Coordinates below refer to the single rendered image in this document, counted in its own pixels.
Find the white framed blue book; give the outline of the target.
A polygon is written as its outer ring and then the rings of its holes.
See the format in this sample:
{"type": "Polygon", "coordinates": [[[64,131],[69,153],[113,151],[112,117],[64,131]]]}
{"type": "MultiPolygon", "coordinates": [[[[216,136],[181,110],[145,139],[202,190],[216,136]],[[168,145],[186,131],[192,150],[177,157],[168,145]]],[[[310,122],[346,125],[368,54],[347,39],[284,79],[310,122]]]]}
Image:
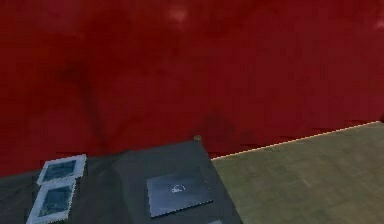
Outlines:
{"type": "Polygon", "coordinates": [[[74,179],[42,185],[26,224],[52,224],[67,219],[75,187],[76,181],[74,179]]]}
{"type": "Polygon", "coordinates": [[[85,154],[46,161],[36,183],[41,186],[64,179],[83,176],[87,156],[85,154]]]}

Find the grey closed laptop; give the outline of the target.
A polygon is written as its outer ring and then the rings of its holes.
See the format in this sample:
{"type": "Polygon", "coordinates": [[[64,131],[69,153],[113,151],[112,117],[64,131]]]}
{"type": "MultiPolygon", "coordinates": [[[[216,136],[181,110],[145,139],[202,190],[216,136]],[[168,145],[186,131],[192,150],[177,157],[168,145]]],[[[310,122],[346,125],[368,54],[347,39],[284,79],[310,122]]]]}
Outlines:
{"type": "Polygon", "coordinates": [[[207,181],[198,168],[152,177],[146,180],[146,188],[151,218],[213,201],[207,181]]]}

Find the dark grey table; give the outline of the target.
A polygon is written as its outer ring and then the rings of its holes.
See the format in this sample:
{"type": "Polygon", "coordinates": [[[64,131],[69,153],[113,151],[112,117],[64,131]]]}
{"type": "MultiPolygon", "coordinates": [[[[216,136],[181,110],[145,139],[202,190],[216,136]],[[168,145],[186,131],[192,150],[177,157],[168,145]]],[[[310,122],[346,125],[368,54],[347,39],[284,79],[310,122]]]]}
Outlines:
{"type": "MultiPolygon", "coordinates": [[[[26,224],[41,172],[0,178],[0,224],[26,224]]],[[[243,224],[201,142],[88,157],[67,219],[52,224],[243,224]],[[158,218],[149,213],[146,180],[198,168],[213,201],[158,218]]]]}

